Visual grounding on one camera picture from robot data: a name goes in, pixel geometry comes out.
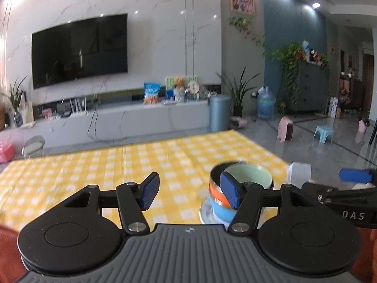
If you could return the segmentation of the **red sleeve forearm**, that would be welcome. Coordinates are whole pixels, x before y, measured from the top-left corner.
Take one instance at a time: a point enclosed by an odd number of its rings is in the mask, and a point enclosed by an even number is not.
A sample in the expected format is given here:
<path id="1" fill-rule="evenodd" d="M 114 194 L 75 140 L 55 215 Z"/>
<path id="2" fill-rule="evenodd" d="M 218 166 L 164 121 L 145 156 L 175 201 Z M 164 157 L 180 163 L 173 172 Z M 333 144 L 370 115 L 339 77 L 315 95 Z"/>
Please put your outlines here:
<path id="1" fill-rule="evenodd" d="M 21 262 L 17 247 L 17 236 L 17 231 L 1 225 L 0 281 L 3 283 L 16 282 L 27 273 Z"/>

